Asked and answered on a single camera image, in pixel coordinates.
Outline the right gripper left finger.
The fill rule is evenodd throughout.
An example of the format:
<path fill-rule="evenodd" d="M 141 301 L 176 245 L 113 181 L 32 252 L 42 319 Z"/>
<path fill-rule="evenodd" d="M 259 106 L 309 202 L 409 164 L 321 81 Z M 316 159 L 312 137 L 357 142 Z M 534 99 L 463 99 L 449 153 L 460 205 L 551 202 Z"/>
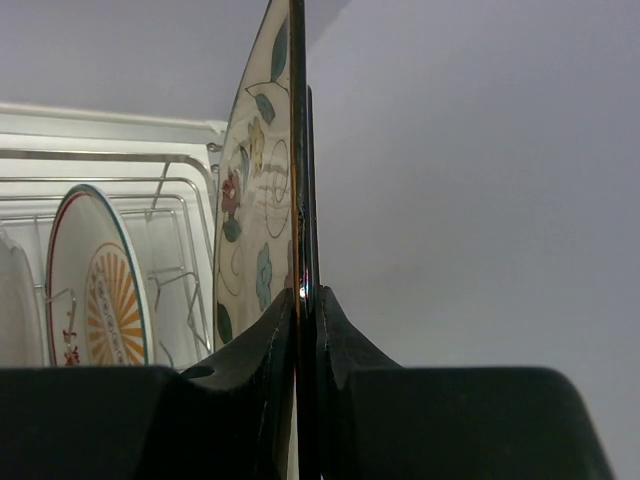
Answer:
<path fill-rule="evenodd" d="M 283 479 L 293 404 L 293 295 L 185 371 L 7 368 L 5 479 Z"/>

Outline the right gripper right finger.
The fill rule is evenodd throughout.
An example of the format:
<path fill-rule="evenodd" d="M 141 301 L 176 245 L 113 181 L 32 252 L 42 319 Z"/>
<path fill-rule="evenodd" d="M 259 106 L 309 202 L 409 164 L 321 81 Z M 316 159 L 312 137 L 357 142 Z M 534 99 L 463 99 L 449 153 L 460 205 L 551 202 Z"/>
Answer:
<path fill-rule="evenodd" d="M 317 301 L 319 461 L 327 479 L 610 479 L 575 386 L 543 367 L 403 367 Z"/>

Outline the white orange sunburst round plate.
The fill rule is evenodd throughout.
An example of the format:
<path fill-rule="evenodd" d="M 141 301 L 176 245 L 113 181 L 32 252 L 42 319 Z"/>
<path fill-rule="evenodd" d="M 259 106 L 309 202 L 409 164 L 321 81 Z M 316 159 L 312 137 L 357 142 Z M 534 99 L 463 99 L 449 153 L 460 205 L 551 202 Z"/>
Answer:
<path fill-rule="evenodd" d="M 133 242 L 121 214 L 96 186 L 73 186 L 57 208 L 45 295 L 52 366 L 154 361 L 152 313 Z"/>

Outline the square cream flower plate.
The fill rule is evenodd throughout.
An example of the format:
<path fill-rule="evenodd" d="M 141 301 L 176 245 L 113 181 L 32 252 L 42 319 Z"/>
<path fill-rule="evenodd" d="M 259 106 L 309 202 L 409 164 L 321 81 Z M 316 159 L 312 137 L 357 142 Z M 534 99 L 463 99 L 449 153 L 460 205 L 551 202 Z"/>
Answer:
<path fill-rule="evenodd" d="M 219 163 L 214 321 L 228 344 L 285 292 L 310 302 L 306 19 L 268 3 L 231 109 Z"/>

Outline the teal and red round plate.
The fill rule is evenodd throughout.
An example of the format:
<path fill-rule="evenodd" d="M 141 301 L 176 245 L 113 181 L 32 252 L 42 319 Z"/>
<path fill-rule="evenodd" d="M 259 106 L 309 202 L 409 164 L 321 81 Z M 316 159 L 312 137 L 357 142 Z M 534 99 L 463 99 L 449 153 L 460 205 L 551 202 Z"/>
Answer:
<path fill-rule="evenodd" d="M 45 364 L 35 284 L 24 249 L 1 231 L 1 366 Z"/>

